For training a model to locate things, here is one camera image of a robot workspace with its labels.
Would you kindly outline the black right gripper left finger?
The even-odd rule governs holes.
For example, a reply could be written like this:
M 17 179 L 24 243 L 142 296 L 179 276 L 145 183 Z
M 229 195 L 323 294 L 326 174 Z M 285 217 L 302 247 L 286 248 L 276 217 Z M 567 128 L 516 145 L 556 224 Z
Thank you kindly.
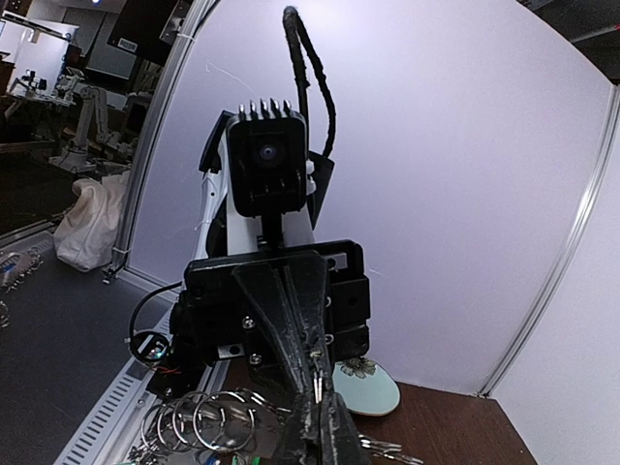
M 321 463 L 318 407 L 313 394 L 295 398 L 273 458 L 276 464 Z

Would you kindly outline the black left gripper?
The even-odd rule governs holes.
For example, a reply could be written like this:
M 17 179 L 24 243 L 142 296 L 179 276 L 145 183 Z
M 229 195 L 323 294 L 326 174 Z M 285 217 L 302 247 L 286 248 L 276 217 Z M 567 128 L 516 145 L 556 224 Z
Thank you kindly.
M 370 285 L 351 240 L 195 260 L 184 278 L 170 318 L 183 370 L 240 346 L 260 359 L 252 381 L 293 406 L 300 394 L 323 402 L 335 363 L 369 350 Z

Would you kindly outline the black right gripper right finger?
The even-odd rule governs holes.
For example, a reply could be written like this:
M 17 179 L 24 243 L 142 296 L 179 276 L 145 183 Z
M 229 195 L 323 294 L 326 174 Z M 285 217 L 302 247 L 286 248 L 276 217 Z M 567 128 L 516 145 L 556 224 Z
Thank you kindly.
M 361 446 L 357 428 L 337 392 L 324 395 L 319 414 L 321 463 L 332 465 L 371 464 Z

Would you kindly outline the grey disc keyring organizer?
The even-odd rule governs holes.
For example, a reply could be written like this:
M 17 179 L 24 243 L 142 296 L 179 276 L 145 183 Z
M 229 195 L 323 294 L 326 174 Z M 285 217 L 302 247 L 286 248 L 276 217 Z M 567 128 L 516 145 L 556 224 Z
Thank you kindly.
M 142 442 L 160 450 L 181 453 L 209 451 L 221 464 L 276 464 L 273 458 L 292 407 L 268 401 L 248 388 L 214 393 L 190 391 L 153 407 L 156 417 L 148 429 L 158 439 Z M 361 446 L 374 459 L 396 464 L 419 464 L 401 445 L 358 433 Z

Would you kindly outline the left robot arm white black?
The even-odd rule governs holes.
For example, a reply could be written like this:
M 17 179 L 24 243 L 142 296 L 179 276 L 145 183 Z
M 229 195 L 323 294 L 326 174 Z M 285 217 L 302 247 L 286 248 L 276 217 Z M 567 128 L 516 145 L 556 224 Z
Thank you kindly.
M 201 159 L 219 191 L 172 312 L 169 364 L 189 375 L 235 346 L 258 381 L 344 410 L 333 374 L 368 351 L 369 280 L 359 244 L 314 238 L 333 164 L 307 142 L 305 117 L 283 104 L 220 116 Z

